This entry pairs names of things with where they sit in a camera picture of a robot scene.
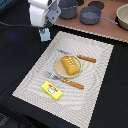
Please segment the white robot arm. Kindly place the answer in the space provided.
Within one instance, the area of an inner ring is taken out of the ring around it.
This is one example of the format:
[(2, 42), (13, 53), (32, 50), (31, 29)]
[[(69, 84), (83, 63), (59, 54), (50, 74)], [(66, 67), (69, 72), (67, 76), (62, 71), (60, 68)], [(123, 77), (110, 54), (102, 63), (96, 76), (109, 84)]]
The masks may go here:
[(29, 14), (32, 26), (50, 27), (61, 13), (60, 0), (28, 0)]

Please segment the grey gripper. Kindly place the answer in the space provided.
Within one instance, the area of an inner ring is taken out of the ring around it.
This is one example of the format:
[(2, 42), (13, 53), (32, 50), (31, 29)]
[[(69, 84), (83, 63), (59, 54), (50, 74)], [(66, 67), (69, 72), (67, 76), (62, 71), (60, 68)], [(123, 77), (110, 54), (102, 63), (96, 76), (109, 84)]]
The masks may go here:
[(59, 3), (59, 0), (55, 0), (53, 3), (50, 4), (48, 11), (46, 12), (46, 15), (45, 15), (45, 18), (46, 18), (46, 21), (44, 24), (45, 28), (51, 27), (59, 17), (61, 13), (61, 9), (59, 8), (58, 3)]

